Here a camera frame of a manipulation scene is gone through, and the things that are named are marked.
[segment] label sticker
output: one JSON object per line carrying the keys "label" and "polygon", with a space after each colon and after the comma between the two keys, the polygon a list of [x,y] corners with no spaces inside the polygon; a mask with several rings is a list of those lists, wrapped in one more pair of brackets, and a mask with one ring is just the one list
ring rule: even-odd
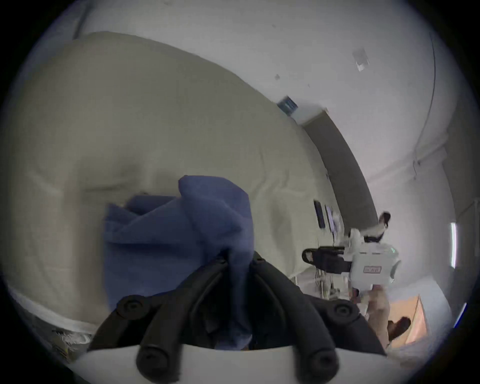
{"label": "label sticker", "polygon": [[363,267],[363,273],[380,273],[382,271],[381,266],[367,265]]}

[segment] white bed sheet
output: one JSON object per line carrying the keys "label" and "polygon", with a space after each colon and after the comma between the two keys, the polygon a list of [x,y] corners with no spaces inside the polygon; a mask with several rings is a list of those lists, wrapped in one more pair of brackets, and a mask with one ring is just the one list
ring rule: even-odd
{"label": "white bed sheet", "polygon": [[303,249],[332,244],[313,208],[318,199],[338,211],[316,147],[216,64],[95,33],[36,71],[13,105],[2,141],[3,272],[15,292],[60,318],[96,326],[108,315],[105,205],[139,192],[178,195],[185,174],[243,188],[256,250],[288,276],[308,267]]}

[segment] light fixture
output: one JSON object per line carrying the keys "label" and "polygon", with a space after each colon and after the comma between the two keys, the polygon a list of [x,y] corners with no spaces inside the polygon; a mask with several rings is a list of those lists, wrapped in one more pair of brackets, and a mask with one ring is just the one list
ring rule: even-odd
{"label": "light fixture", "polygon": [[467,303],[464,303],[463,306],[462,306],[462,309],[460,310],[460,313],[458,314],[458,317],[456,318],[456,321],[455,321],[455,324],[454,324],[453,328],[456,327],[456,325],[458,324],[458,322],[462,318],[463,312],[465,311],[466,307],[467,307]]}
{"label": "light fixture", "polygon": [[450,265],[456,267],[456,223],[450,223],[450,232],[452,235],[452,255],[450,257]]}

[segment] blue cloth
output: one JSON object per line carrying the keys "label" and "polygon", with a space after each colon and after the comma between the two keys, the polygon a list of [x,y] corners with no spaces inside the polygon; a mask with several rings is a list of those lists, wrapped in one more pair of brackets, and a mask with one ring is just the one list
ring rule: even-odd
{"label": "blue cloth", "polygon": [[241,349],[251,338],[245,310],[253,257],[248,194],[218,177],[184,176],[180,198],[138,195],[105,219],[104,279],[113,310],[124,296],[175,289],[200,266],[228,250],[231,324],[217,348]]}

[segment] cable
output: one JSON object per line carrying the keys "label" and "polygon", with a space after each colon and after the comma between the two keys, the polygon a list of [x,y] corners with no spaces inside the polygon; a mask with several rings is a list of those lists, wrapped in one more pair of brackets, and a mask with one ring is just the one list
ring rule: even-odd
{"label": "cable", "polygon": [[425,127],[427,126],[428,118],[430,117],[430,112],[432,110],[432,104],[433,104],[433,95],[435,94],[435,83],[437,79],[437,64],[435,61],[435,48],[433,46],[433,38],[432,34],[430,33],[430,41],[432,42],[432,52],[433,52],[433,89],[432,89],[432,98],[430,100],[430,106],[428,107],[428,112],[427,112],[427,118],[425,119],[425,123],[423,124],[423,128],[421,129],[420,136],[417,140],[417,143],[415,144],[415,148],[413,150],[414,154],[414,161],[417,161],[417,149],[420,144],[421,137],[423,136],[423,132],[425,131]]}

